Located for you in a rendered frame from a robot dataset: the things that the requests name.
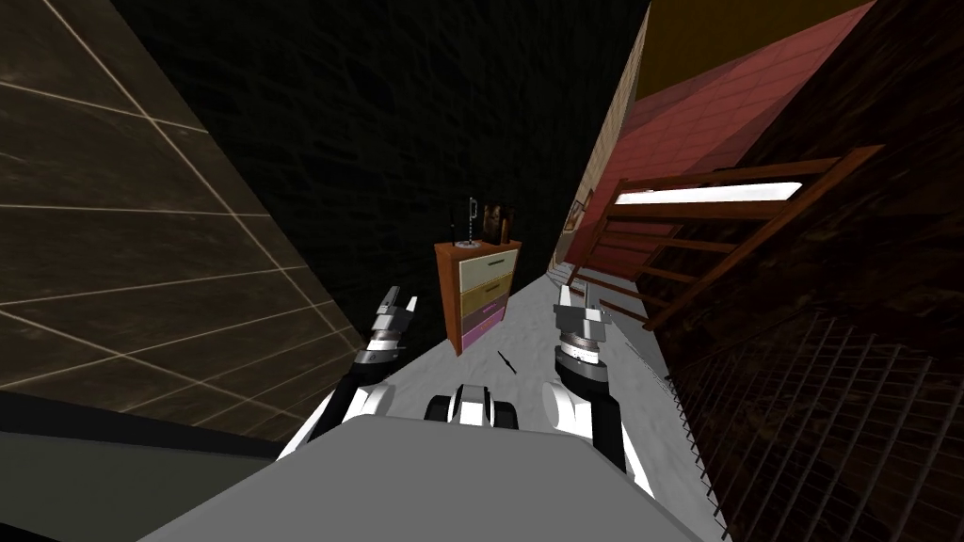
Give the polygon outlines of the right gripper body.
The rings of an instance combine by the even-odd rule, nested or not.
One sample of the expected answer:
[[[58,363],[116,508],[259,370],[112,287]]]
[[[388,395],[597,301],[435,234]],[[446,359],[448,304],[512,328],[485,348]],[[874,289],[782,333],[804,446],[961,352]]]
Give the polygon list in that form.
[[[606,326],[596,320],[594,309],[585,307],[559,308],[554,306],[555,324],[563,334],[570,334],[582,341],[604,343]]]

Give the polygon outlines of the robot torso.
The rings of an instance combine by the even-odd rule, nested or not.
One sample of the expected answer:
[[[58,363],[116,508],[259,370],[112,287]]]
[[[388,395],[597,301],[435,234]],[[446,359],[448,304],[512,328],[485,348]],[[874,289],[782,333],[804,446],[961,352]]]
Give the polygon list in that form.
[[[590,442],[361,415],[138,542],[702,542]]]

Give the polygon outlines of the framed wall picture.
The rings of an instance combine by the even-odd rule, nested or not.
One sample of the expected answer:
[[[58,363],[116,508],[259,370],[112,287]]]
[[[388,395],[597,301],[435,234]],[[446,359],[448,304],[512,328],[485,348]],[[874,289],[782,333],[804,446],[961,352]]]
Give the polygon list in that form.
[[[594,190],[588,189],[584,195],[582,195],[580,198],[577,198],[573,201],[573,204],[570,207],[570,213],[568,215],[568,218],[564,227],[564,231],[576,231],[579,228],[582,221],[582,217],[584,217],[586,213],[586,208],[588,204],[591,202],[593,195],[594,195]]]

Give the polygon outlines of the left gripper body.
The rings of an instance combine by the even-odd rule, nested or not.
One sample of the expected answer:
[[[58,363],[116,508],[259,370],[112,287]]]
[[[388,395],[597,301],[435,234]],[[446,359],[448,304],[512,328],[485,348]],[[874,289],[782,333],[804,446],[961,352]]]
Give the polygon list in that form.
[[[408,330],[413,312],[405,307],[379,306],[372,325],[373,341],[397,341]]]

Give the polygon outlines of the brown dresser with coloured drawers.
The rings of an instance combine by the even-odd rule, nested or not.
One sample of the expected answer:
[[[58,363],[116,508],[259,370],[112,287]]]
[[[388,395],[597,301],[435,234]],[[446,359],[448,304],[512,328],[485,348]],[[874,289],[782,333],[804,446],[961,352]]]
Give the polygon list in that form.
[[[434,246],[447,338],[460,356],[504,319],[522,243],[474,238],[478,202],[469,199],[467,237]]]

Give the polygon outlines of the brown wooden slatted frame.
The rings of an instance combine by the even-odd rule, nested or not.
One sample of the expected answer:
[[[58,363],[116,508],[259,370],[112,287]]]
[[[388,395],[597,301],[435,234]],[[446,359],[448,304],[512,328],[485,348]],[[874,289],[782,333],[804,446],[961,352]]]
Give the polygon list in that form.
[[[644,304],[646,315],[634,318],[647,330],[654,330],[882,149],[872,145],[854,148],[842,157],[725,168],[699,175],[621,179],[568,281],[606,287],[607,282],[585,275],[585,269],[595,268],[605,273],[627,270],[635,278],[647,275],[680,283],[682,289],[672,299],[617,288],[619,294]],[[725,223],[753,223],[756,228],[737,243],[680,235],[684,226]],[[720,259],[700,275],[687,274],[655,265],[656,255],[666,247],[713,253]]]

